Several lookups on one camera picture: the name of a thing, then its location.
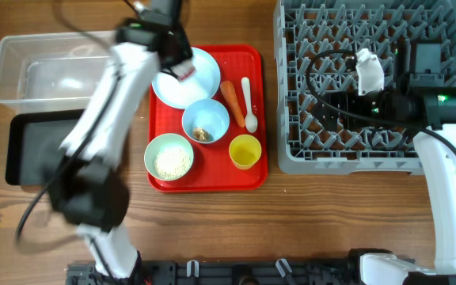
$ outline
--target yellow cup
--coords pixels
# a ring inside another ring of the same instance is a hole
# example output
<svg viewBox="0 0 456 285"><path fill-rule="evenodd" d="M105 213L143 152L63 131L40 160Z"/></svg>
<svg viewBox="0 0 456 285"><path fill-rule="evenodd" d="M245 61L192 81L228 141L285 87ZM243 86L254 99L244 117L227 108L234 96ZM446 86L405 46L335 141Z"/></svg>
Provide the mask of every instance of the yellow cup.
<svg viewBox="0 0 456 285"><path fill-rule="evenodd" d="M252 135L239 135L230 144L230 158L238 169L253 167L261 157L261 144Z"/></svg>

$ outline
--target white spoon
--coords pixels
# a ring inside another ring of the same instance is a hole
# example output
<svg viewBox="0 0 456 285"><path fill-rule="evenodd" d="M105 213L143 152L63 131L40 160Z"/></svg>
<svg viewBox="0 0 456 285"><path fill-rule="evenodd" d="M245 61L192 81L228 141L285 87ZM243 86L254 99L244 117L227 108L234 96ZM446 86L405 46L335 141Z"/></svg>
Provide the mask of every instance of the white spoon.
<svg viewBox="0 0 456 285"><path fill-rule="evenodd" d="M249 78L242 79L242 90L244 90L245 108L247 109L247 116L245 116L245 127L250 133L257 131L258 119L253 114L251 108L251 84Z"/></svg>

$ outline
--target carrot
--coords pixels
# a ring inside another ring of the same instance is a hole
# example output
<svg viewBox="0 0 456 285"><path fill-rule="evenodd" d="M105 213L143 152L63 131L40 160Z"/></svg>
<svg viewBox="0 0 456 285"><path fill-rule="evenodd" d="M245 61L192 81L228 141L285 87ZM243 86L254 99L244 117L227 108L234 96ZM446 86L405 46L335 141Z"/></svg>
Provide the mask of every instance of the carrot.
<svg viewBox="0 0 456 285"><path fill-rule="evenodd" d="M239 127L245 127L245 119L242 115L241 107L238 105L237 94L232 82L225 81L221 83L221 93L225 97L226 103L230 106L231 112L234 114L235 120Z"/></svg>

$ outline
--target white plate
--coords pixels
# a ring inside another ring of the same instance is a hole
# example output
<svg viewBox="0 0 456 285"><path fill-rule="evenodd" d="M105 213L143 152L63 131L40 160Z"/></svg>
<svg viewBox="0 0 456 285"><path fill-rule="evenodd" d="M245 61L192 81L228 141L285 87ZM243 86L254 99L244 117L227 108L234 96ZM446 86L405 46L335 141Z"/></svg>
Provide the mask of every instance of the white plate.
<svg viewBox="0 0 456 285"><path fill-rule="evenodd" d="M172 108L186 109L198 100L210 99L221 84L221 70L215 59L199 48L192 50L196 68L193 75L179 82L170 75L159 73L152 81L158 98Z"/></svg>

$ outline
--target bowl rim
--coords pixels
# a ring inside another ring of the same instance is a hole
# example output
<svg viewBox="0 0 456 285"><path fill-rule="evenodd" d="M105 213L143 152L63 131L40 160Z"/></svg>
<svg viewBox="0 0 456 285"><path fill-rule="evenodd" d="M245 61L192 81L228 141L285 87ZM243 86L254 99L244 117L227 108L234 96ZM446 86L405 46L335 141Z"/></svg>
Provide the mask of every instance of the bowl rim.
<svg viewBox="0 0 456 285"><path fill-rule="evenodd" d="M207 51L205 51L205 50L203 50L201 48L198 48L198 47L192 47L192 50L193 50L193 56L194 55L200 55L200 56L204 57L209 63L211 63L211 66L214 67L213 74L214 74L214 78L216 78L216 80L215 80L215 84L213 86L217 85L217 88L215 89L214 92L212 92L212 94L209 93L209 96L207 98L205 98L205 99L211 99L219 91L219 86L221 85L221 80L222 80L221 67L219 66L218 62L214 59L214 56L212 56L209 52L207 52ZM151 82L151 86L152 86L152 89L154 91L154 94L156 94L156 97L163 104L165 104L165 105L167 105L167 106L169 106L171 108L175 108L175 109L179 109L179 110L185 110L189 106L191 106L192 104L194 104L196 102L196 101L192 102L187 107L183 107L183 106L180 106L178 104L174 104L174 103L170 103L170 102L165 102L163 100L162 94L159 92L159 88L157 88L157 83L158 83L158 76L156 76L153 79L153 81Z"/></svg>
<svg viewBox="0 0 456 285"><path fill-rule="evenodd" d="M193 153L192 157L191 157L191 165L189 166L188 168L188 171L186 171L182 176L178 177L178 178L175 178L175 179L163 179L159 176L155 176L154 174L152 174L151 171L149 171L149 168L147 167L147 163L146 163L146 156L147 156L147 150L149 150L149 146L156 140L156 139L159 139L163 136L174 136L174 137L180 137L181 139L183 139L186 143L187 143L187 146L189 148L191 148L191 152ZM193 164L195 163L195 149L193 149L193 145L188 141L188 139L186 139L183 135L179 135L179 134L175 134L175 133L166 133L166 134L162 134L162 135L159 135L157 137L155 137L153 140L151 140L149 143L147 143L147 146L146 146L146 150L144 151L143 153L143 164L145 165L146 167L146 170L147 170L147 173L149 173L152 177L160 180L160 181L176 181L176 180L179 180L181 179L182 177L184 177L186 174L189 173L189 171L191 170L191 168L193 167Z"/></svg>
<svg viewBox="0 0 456 285"><path fill-rule="evenodd" d="M184 126L184 117L186 115L186 112L188 111L188 109L190 109L194 104L199 104L201 102L205 102L205 101L213 101L215 102L217 105L220 105L222 107L222 109L226 112L226 114L228 115L227 118L228 118L228 123L226 124L226 128L224 130L224 132L222 133L222 135L219 137L219 139L216 139L216 140L213 140L213 141L209 141L209 142L200 142L199 140L196 140L195 138L193 138L192 136L189 135L189 133L186 131L186 128ZM205 99L202 99L202 100L198 100L196 102L194 102L193 104L190 104L189 107L187 107L184 112L182 113L182 120L181 120L181 123L182 123L182 131L188 136L188 138L190 138L193 142L196 142L196 143L201 143L201 144L212 144L212 143L216 143L218 142L220 139L222 139L226 133L228 132L228 130L230 129L230 113L228 112L228 109L226 109L225 105L223 105L221 102L215 100L215 99L212 99L212 98L205 98Z"/></svg>
<svg viewBox="0 0 456 285"><path fill-rule="evenodd" d="M259 148L260 148L260 156L258 157L258 159L257 159L254 163L249 164L249 165L243 165L243 164L240 164L240 163L236 162L236 161L234 160L234 158L232 158L232 156L231 156L231 151L230 151L230 150L231 150L231 146L234 144L234 141L235 141L236 139L239 139L239 138L241 138L241 137L246 137L246 136L251 137L251 139L255 139L255 140L258 142L258 145L260 146L260 147L259 147ZM262 148L262 146L261 146L261 142L260 142L260 140L257 139L257 137L255 137L254 135L248 135L248 134L238 135L238 136L234 137L234 139L231 140L230 145L228 146L228 155L230 156L231 161L232 161L233 163L237 163L238 165L243 166L243 167L255 165L255 164L261 159L261 155L262 155L262 154L263 154L263 148Z"/></svg>

